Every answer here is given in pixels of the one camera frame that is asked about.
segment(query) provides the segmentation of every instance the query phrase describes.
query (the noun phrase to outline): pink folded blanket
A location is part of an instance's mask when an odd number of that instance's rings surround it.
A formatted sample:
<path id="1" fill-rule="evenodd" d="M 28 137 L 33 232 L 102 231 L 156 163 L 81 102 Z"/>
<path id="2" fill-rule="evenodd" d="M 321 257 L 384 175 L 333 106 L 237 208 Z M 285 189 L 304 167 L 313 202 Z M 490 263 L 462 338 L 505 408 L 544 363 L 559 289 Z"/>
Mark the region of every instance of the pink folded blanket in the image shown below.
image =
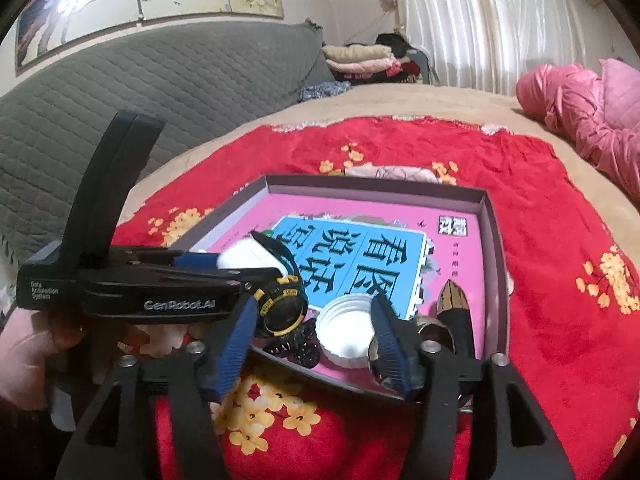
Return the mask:
<path id="1" fill-rule="evenodd" d="M 616 59 L 600 64 L 602 77 L 579 64 L 540 66 L 520 78 L 516 97 L 640 206 L 640 72 Z"/>
<path id="2" fill-rule="evenodd" d="M 395 65 L 400 66 L 398 60 L 391 57 L 383 57 L 381 59 L 369 59 L 366 61 L 359 61 L 357 63 L 338 63 L 331 59 L 326 60 L 327 65 L 334 72 L 341 72 L 345 74 L 364 74 L 364 73 L 377 73 L 387 70 Z"/>

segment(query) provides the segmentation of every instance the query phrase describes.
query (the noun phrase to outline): headboard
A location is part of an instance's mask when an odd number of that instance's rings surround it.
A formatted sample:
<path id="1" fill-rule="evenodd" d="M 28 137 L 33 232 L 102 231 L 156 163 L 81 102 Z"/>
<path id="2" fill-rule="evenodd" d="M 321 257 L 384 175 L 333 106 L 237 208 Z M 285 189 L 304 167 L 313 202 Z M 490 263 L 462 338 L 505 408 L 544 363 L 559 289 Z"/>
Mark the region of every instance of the headboard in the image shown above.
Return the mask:
<path id="1" fill-rule="evenodd" d="M 20 264 L 61 236 L 117 111 L 167 122 L 144 176 L 333 80 L 321 46 L 311 22 L 195 23 L 107 41 L 35 73 L 0 98 L 1 249 Z"/>

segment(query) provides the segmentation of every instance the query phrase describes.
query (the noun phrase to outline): white curtain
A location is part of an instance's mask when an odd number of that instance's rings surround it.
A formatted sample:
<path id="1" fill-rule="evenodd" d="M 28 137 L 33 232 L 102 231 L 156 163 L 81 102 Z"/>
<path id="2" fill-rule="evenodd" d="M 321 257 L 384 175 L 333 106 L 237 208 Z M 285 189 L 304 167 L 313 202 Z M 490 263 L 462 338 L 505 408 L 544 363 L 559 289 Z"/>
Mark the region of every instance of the white curtain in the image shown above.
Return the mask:
<path id="1" fill-rule="evenodd" d="M 512 95 L 541 63 L 584 63 L 574 0 L 398 1 L 409 42 L 430 56 L 442 85 Z"/>

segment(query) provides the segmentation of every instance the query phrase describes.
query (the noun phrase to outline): silver bolt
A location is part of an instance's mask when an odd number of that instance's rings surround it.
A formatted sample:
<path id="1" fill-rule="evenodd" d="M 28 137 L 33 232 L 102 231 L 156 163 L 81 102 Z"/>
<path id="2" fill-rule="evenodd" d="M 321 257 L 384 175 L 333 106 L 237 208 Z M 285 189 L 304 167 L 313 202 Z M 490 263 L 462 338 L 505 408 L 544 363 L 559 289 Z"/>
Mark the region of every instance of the silver bolt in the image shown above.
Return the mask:
<path id="1" fill-rule="evenodd" d="M 127 354 L 127 355 L 123 355 L 120 358 L 120 362 L 118 364 L 123 368 L 130 368 L 132 366 L 135 366 L 137 362 L 138 362 L 138 359 L 136 358 L 135 355 Z"/>
<path id="2" fill-rule="evenodd" d="M 507 354 L 494 354 L 491 356 L 491 361 L 498 366 L 506 366 L 510 362 Z"/>
<path id="3" fill-rule="evenodd" d="M 423 341 L 420 344 L 420 348 L 423 352 L 427 352 L 427 354 L 437 354 L 442 350 L 442 345 L 437 341 Z"/>
<path id="4" fill-rule="evenodd" d="M 206 345 L 202 341 L 193 341 L 187 345 L 187 352 L 190 354 L 202 354 Z"/>

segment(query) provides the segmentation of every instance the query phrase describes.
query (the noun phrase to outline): red floral cloth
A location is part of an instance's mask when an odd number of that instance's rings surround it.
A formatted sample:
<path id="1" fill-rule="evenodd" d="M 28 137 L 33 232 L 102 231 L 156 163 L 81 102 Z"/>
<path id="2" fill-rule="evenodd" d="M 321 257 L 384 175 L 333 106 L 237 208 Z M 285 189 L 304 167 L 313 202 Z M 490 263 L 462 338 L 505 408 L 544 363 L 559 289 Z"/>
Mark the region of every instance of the red floral cloth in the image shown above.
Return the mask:
<path id="1" fill-rule="evenodd" d="M 577 478 L 598 478 L 638 417 L 635 268 L 546 142 L 504 131 L 486 136 L 474 126 L 431 118 L 403 119 L 358 118 L 300 129 L 262 126 L 151 197 L 119 227 L 114 243 L 171 243 L 208 209 L 261 175 L 338 170 L 349 165 L 354 150 L 354 160 L 363 155 L 356 165 L 454 167 L 450 184 L 486 189 L 494 204 L 515 282 L 511 358 L 558 433 Z M 256 381 L 257 386 L 249 384 L 248 397 L 265 395 Z M 298 394 L 314 403 L 319 415 L 310 434 L 287 429 L 280 420 L 287 408 L 267 411 L 275 420 L 269 418 L 261 436 L 268 449 L 245 454 L 232 438 L 222 439 L 234 478 L 398 477 L 414 406 L 374 404 L 309 385 Z M 164 400 L 157 419 L 164 479 L 176 480 Z M 466 428 L 458 439 L 454 479 L 464 476 L 468 443 Z M 264 447 L 262 441 L 257 445 Z"/>

